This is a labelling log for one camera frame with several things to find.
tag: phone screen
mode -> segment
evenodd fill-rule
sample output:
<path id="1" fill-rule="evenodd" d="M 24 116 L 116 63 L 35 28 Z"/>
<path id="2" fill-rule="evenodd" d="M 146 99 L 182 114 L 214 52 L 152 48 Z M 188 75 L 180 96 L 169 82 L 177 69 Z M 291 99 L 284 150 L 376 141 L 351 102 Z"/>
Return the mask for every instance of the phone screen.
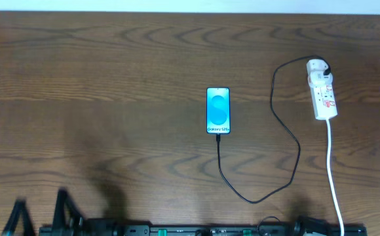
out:
<path id="1" fill-rule="evenodd" d="M 208 88 L 206 91 L 206 131 L 208 134 L 229 134 L 229 88 Z"/>

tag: blue circle on screen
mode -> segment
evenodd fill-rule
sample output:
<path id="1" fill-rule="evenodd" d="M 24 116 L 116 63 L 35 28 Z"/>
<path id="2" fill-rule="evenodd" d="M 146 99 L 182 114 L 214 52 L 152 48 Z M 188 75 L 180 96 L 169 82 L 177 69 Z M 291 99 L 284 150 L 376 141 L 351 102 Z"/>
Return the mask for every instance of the blue circle on screen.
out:
<path id="1" fill-rule="evenodd" d="M 226 107 L 226 101 L 222 96 L 214 96 L 212 98 L 212 114 L 210 120 L 215 125 L 222 125 L 227 120 L 227 114 L 223 111 Z"/>

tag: wood grain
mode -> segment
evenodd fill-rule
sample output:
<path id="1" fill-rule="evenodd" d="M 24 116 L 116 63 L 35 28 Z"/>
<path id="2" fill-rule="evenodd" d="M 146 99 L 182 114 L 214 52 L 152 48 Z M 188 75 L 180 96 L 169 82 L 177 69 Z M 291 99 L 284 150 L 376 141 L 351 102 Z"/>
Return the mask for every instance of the wood grain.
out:
<path id="1" fill-rule="evenodd" d="M 296 145 L 269 109 L 280 64 L 332 65 L 333 173 L 346 223 L 380 235 L 380 16 L 0 12 L 0 232 L 15 198 L 51 223 L 60 186 L 88 217 L 256 224 L 308 214 L 336 223 L 326 127 L 305 64 L 276 78 L 275 109 L 299 138 L 288 189 L 258 205 L 223 183 L 205 91 L 231 89 L 223 170 L 258 199 L 290 177 Z"/>

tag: white power cord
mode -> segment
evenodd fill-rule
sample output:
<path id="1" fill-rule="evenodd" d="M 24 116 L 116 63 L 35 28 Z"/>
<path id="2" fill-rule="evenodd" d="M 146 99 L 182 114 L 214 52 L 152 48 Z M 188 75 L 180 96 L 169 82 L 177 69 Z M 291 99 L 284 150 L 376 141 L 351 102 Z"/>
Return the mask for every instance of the white power cord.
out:
<path id="1" fill-rule="evenodd" d="M 331 168 L 331 151 L 332 151 L 332 129 L 330 126 L 330 120 L 326 119 L 327 122 L 327 135 L 328 135 L 328 149 L 327 149 L 327 173 L 328 181 L 330 182 L 330 188 L 332 190 L 333 202 L 337 217 L 339 218 L 340 223 L 340 236 L 345 235 L 345 226 L 343 225 L 343 219 L 341 218 L 339 203 L 337 202 L 337 196 L 335 195 L 334 183 L 332 177 L 332 168 Z"/>

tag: white backdrop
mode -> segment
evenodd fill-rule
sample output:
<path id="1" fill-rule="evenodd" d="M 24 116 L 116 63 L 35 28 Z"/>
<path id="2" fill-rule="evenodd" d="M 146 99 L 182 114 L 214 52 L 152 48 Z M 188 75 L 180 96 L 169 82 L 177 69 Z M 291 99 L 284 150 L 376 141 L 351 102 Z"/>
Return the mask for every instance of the white backdrop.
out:
<path id="1" fill-rule="evenodd" d="M 380 14 L 380 0 L 0 0 L 0 10 Z"/>

